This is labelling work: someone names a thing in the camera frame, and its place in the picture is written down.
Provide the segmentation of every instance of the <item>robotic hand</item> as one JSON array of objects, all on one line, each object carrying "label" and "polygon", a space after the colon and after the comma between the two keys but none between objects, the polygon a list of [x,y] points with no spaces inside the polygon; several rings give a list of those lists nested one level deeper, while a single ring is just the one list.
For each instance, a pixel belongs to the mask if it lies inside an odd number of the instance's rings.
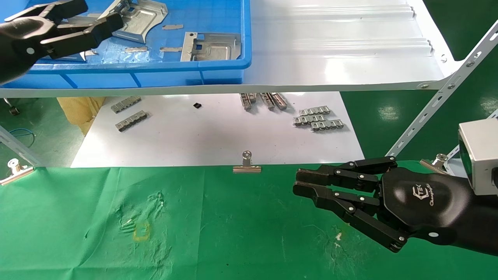
[{"label": "robotic hand", "polygon": [[293,192],[395,253],[409,238],[420,238],[498,256],[498,196],[476,195],[467,178],[415,173],[387,156],[299,169]]},{"label": "robotic hand", "polygon": [[90,24],[62,20],[86,12],[85,0],[60,0],[25,9],[0,24],[0,85],[24,75],[49,55],[61,58],[96,48],[123,27],[117,13]]}]

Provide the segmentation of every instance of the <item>green cloth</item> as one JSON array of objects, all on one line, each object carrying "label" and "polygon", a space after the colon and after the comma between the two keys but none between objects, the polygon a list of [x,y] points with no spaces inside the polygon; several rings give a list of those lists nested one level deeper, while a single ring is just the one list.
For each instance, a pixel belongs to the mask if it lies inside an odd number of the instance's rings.
[{"label": "green cloth", "polygon": [[[427,172],[417,162],[401,162]],[[494,279],[498,259],[394,254],[310,199],[299,167],[38,168],[0,187],[0,279]]]}]

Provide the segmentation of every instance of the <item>metal sheet part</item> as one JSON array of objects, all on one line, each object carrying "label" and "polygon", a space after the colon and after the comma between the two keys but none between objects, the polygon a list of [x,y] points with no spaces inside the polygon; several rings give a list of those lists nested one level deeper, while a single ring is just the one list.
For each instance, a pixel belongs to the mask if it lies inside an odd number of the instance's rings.
[{"label": "metal sheet part", "polygon": [[331,121],[322,121],[322,122],[311,123],[311,130],[312,131],[334,130],[334,129],[341,129],[343,127],[344,127],[344,124],[341,120],[331,120]]},{"label": "metal sheet part", "polygon": [[301,126],[301,125],[307,125],[309,123],[314,123],[314,122],[324,122],[325,117],[323,115],[313,115],[313,116],[300,116],[300,117],[294,117],[294,125],[295,126]]},{"label": "metal sheet part", "polygon": [[241,44],[239,33],[186,32],[180,61],[234,60],[241,55]]},{"label": "metal sheet part", "polygon": [[273,92],[273,93],[271,93],[271,97],[273,98],[273,101],[275,102],[275,104],[277,105],[277,107],[280,110],[287,109],[287,101],[285,101],[285,99],[283,98],[283,96],[280,93]]},{"label": "metal sheet part", "polygon": [[123,132],[123,131],[129,129],[131,126],[136,125],[137,123],[139,123],[145,119],[147,119],[147,113],[142,110],[142,111],[134,114],[133,116],[126,118],[126,120],[117,123],[116,128],[120,132]]},{"label": "metal sheet part", "polygon": [[132,0],[115,0],[99,18],[106,17],[112,12],[121,14],[124,22],[124,27],[113,35],[143,44],[147,33],[168,15],[164,3],[151,0],[137,0],[137,3],[133,3]]},{"label": "metal sheet part", "polygon": [[126,48],[126,49],[124,49],[125,52],[146,52],[148,50],[149,50],[149,48],[147,48],[147,47]]},{"label": "metal sheet part", "polygon": [[160,52],[180,52],[182,51],[182,47],[178,47],[178,48],[171,48],[171,47],[161,47],[159,49]]},{"label": "metal sheet part", "polygon": [[140,102],[141,100],[142,100],[142,97],[140,97],[140,96],[130,96],[130,97],[126,98],[125,100],[112,105],[111,110],[117,114],[117,113],[123,111],[124,109],[135,105],[136,103]]},{"label": "metal sheet part", "polygon": [[328,115],[330,114],[330,109],[327,106],[313,107],[309,109],[299,110],[300,116],[311,116],[311,115]]},{"label": "metal sheet part", "polygon": [[273,110],[273,108],[275,108],[275,102],[273,102],[270,93],[262,92],[259,95],[261,95],[261,99],[263,99],[263,103],[268,107],[268,110]]},{"label": "metal sheet part", "polygon": [[164,25],[162,27],[163,30],[175,30],[175,29],[182,29],[183,24],[170,24],[170,25]]},{"label": "metal sheet part", "polygon": [[250,110],[251,109],[251,102],[249,99],[249,94],[247,93],[241,93],[241,102],[242,106],[244,106],[245,110]]}]

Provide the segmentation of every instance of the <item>blue plastic tray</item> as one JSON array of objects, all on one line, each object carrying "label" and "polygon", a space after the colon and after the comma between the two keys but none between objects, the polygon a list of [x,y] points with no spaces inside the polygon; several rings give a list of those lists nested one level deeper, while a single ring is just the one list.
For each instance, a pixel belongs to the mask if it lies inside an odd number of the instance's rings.
[{"label": "blue plastic tray", "polygon": [[[26,7],[52,0],[9,0],[0,18]],[[88,13],[103,12],[113,0],[87,0]],[[156,0],[166,4],[168,15],[146,38],[147,52],[126,53],[143,44],[111,37],[87,62],[40,60],[25,76],[5,88],[134,88],[206,84],[241,84],[251,64],[249,0]],[[166,24],[184,28],[163,30]],[[181,47],[185,32],[240,33],[242,51],[237,60],[180,62],[181,52],[160,52],[160,47]]]}]

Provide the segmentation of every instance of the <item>white shelf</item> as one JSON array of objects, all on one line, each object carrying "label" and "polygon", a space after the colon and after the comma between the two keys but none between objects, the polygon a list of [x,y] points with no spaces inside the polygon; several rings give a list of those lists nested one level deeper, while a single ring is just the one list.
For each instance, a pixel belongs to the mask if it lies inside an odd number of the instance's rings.
[{"label": "white shelf", "polygon": [[251,0],[251,22],[243,85],[2,89],[0,97],[416,89],[461,65],[422,0]]}]

